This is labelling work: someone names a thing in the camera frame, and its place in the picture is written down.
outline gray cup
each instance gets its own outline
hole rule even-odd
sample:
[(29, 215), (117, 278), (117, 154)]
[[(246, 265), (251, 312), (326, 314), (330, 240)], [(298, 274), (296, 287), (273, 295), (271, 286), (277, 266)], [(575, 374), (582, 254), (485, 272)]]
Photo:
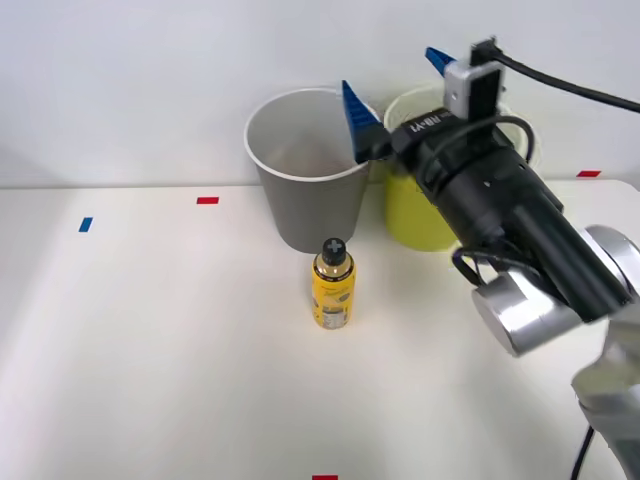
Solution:
[(338, 91), (309, 88), (268, 101), (247, 122), (244, 142), (290, 247), (318, 253), (329, 237), (351, 238), (369, 166), (353, 159)]

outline bottle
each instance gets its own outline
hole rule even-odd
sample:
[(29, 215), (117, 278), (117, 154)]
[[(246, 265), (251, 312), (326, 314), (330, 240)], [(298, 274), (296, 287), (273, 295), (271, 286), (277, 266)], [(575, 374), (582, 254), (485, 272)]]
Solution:
[(345, 242), (330, 238), (313, 260), (313, 317), (328, 330), (344, 327), (351, 318), (356, 264)]

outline bottle cap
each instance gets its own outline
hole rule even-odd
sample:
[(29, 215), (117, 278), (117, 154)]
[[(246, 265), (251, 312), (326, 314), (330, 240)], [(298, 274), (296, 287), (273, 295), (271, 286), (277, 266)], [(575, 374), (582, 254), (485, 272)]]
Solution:
[(322, 245), (322, 260), (329, 266), (341, 265), (347, 258), (347, 246), (339, 238), (325, 240)]

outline yellow cup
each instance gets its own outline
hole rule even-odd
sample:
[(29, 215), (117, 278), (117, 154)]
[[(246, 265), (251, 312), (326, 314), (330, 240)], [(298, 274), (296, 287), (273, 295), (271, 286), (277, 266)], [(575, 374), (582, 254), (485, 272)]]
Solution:
[[(385, 127), (392, 131), (407, 120), (442, 107), (443, 95), (441, 86), (421, 87), (400, 95), (385, 113)], [(501, 104), (500, 110), (511, 114), (505, 105)], [(522, 131), (513, 125), (505, 125), (503, 131), (518, 153), (524, 155), (526, 139)], [(414, 250), (448, 250), (456, 240), (440, 212), (427, 200), (415, 179), (389, 170), (385, 174), (385, 223), (393, 238)]]
[(385, 176), (384, 218), (398, 242), (423, 252), (447, 250), (456, 236), (409, 175)]

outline cable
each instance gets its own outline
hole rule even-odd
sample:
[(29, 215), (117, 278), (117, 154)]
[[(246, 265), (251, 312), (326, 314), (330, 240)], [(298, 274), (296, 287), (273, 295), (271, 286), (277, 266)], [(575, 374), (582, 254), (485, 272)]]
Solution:
[(490, 125), (498, 125), (500, 123), (509, 123), (512, 125), (516, 125), (524, 130), (527, 134), (527, 154), (525, 156), (525, 161), (529, 163), (531, 161), (531, 157), (533, 156), (533, 149), (535, 147), (535, 134), (533, 133), (533, 129), (531, 125), (529, 125), (525, 120), (519, 117), (514, 117), (512, 115), (496, 115), (494, 117), (484, 118), (482, 120), (478, 120), (477, 122), (470, 123), (458, 130), (454, 131), (450, 136), (448, 136), (445, 140), (443, 140), (434, 150), (431, 152), (425, 160), (418, 166), (416, 171), (416, 179), (419, 182), (424, 182), (425, 173), (427, 168), (430, 166), (430, 160), (432, 158), (438, 158), (438, 156), (445, 151), (447, 148), (451, 147), (455, 142), (460, 140), (462, 137), (468, 135), (469, 133), (475, 132), (481, 128), (488, 127)]
[(612, 107), (640, 113), (640, 103), (616, 97), (615, 95), (609, 95), (608, 93), (599, 92), (591, 88), (581, 87), (580, 85), (566, 82), (559, 78), (552, 77), (551, 75), (547, 75), (546, 73), (534, 70), (533, 68), (526, 66), (524, 63), (520, 63), (513, 58), (508, 57), (497, 47), (490, 50), (490, 56), (494, 60), (502, 63), (504, 66), (550, 87), (558, 88), (565, 92), (573, 93), (574, 95), (579, 95), (581, 97), (588, 98), (589, 100), (604, 103)]
[(589, 445), (591, 445), (591, 440), (593, 439), (593, 427), (589, 425), (587, 429), (587, 434), (584, 436), (584, 441), (582, 442), (582, 447), (580, 448), (580, 453), (578, 453), (578, 458), (576, 458), (576, 463), (573, 465), (573, 471), (571, 472), (571, 480), (578, 480), (580, 476), (580, 469), (582, 468), (582, 464), (584, 463), (584, 457), (587, 455), (587, 450), (589, 450)]
[[(470, 258), (473, 260), (476, 270), (474, 271), (467, 262), (464, 261), (464, 257)], [(491, 265), (493, 263), (500, 263), (507, 267), (517, 268), (518, 270), (523, 270), (525, 272), (531, 273), (538, 278), (542, 278), (542, 275), (531, 265), (528, 260), (519, 255), (515, 256), (512, 254), (505, 253), (494, 253), (486, 248), (482, 247), (460, 247), (453, 255), (451, 255), (451, 263), (458, 269), (458, 271), (462, 274), (464, 278), (467, 279), (469, 283), (479, 287), (480, 285), (484, 285), (485, 282), (480, 276), (480, 271), (478, 269), (478, 263), (488, 263)]]

